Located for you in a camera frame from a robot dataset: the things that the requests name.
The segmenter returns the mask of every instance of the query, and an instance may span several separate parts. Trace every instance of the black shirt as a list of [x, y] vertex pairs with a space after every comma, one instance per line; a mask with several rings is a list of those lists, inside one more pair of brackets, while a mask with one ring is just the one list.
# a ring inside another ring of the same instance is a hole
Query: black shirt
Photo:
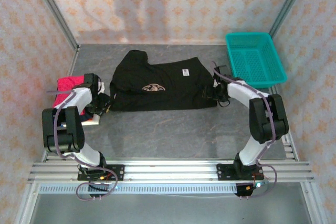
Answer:
[[198, 58], [150, 65], [147, 53], [131, 50], [117, 66], [110, 83], [112, 110], [190, 110], [214, 107], [202, 98], [213, 78]]

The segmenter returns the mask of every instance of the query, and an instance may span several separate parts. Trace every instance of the purple cable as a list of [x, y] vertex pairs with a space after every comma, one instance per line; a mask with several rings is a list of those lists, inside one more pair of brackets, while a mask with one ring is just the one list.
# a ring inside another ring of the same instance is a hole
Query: purple cable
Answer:
[[232, 79], [230, 79], [230, 78], [228, 78], [228, 77], [226, 77], [226, 76], [224, 76], [224, 75], [218, 73], [218, 72], [216, 71], [216, 69], [214, 69], [214, 68], [213, 68], [213, 71], [214, 71], [214, 73], [215, 73], [216, 75], [218, 75], [219, 77], [221, 77], [223, 80], [226, 80], [226, 81], [228, 81], [228, 82], [231, 82], [231, 83], [234, 83], [234, 84], [243, 86], [243, 87], [245, 87], [245, 88], [248, 88], [249, 90], [251, 90], [251, 91], [255, 92], [257, 95], [259, 95], [259, 96], [263, 99], [263, 101], [264, 101], [264, 103], [265, 103], [265, 106], [266, 106], [266, 109], [267, 109], [267, 112], [268, 112], [268, 114], [270, 115], [270, 117], [269, 117], [269, 123], [270, 123], [270, 125], [271, 125], [271, 131], [272, 131], [272, 139], [271, 139], [271, 140], [272, 140], [272, 141], [269, 142], [269, 143], [267, 143], [266, 146], [264, 147], [264, 149], [262, 149], [262, 151], [259, 153], [259, 155], [257, 156], [256, 165], [257, 165], [258, 167], [269, 167], [269, 168], [271, 168], [271, 169], [274, 171], [274, 183], [273, 183], [273, 185], [272, 185], [271, 188], [269, 188], [267, 191], [263, 192], [262, 194], [257, 194], [257, 195], [253, 195], [253, 196], [247, 196], [247, 197], [242, 197], [242, 196], [241, 196], [240, 198], [246, 198], [246, 199], [248, 199], [248, 198], [251, 198], [251, 197], [256, 198], [256, 197], [264, 196], [264, 195], [268, 194], [270, 191], [272, 191], [272, 190], [274, 189], [274, 187], [275, 187], [276, 184], [277, 184], [277, 180], [278, 180], [278, 174], [277, 174], [277, 171], [275, 170], [275, 168], [274, 168], [273, 166], [271, 166], [271, 165], [266, 165], [266, 164], [265, 164], [265, 165], [260, 164], [260, 159], [261, 159], [261, 157], [264, 155], [264, 153], [266, 152], [266, 150], [269, 149], [269, 147], [276, 141], [276, 134], [275, 134], [274, 121], [273, 121], [273, 117], [271, 116], [271, 115], [272, 115], [271, 108], [269, 107], [269, 104], [268, 104], [268, 102], [267, 102], [265, 96], [264, 96], [262, 93], [260, 93], [259, 90], [255, 89], [255, 88], [253, 88], [253, 87], [251, 87], [251, 86], [249, 86], [249, 85], [243, 84], [243, 83], [241, 83], [241, 82], [239, 82], [239, 81], [232, 80]]
[[[67, 157], [70, 157], [72, 159], [74, 159], [77, 163], [81, 164], [81, 165], [85, 165], [87, 167], [90, 167], [90, 168], [95, 168], [95, 169], [98, 169], [98, 170], [103, 170], [103, 171], [106, 171], [106, 172], [109, 172], [111, 173], [115, 178], [116, 178], [116, 181], [113, 185], [113, 187], [106, 193], [104, 194], [103, 196], [99, 196], [99, 199], [102, 199], [103, 197], [106, 197], [108, 196], [109, 194], [111, 194], [114, 189], [116, 188], [117, 186], [117, 183], [118, 183], [118, 176], [117, 174], [110, 170], [110, 169], [107, 169], [107, 168], [103, 168], [103, 167], [98, 167], [98, 166], [93, 166], [93, 165], [90, 165], [90, 164], [87, 164], [81, 160], [79, 160], [73, 153], [70, 153], [68, 155], [62, 155], [60, 149], [59, 149], [59, 145], [58, 145], [58, 135], [57, 135], [57, 120], [58, 120], [58, 115], [61, 111], [61, 109], [68, 103], [70, 102], [75, 96], [76, 96], [76, 92], [73, 91], [73, 90], [69, 90], [69, 91], [48, 91], [47, 93], [49, 94], [71, 94], [71, 96], [69, 98], [67, 98], [60, 106], [59, 108], [57, 109], [56, 111], [56, 114], [55, 114], [55, 118], [54, 118], [54, 141], [55, 141], [55, 148], [56, 148], [56, 152], [57, 152], [57, 155], [62, 158], [62, 159], [65, 159]], [[95, 197], [93, 198], [88, 198], [88, 199], [84, 199], [84, 198], [81, 198], [79, 197], [79, 194], [78, 194], [78, 190], [81, 186], [83, 185], [91, 185], [91, 186], [97, 186], [97, 185], [100, 185], [100, 186], [109, 186], [110, 184], [96, 184], [96, 183], [92, 183], [92, 182], [84, 182], [84, 183], [81, 183], [80, 185], [78, 185], [78, 187], [76, 188], [76, 196], [79, 200], [81, 201], [91, 201], [91, 200], [95, 200]]]

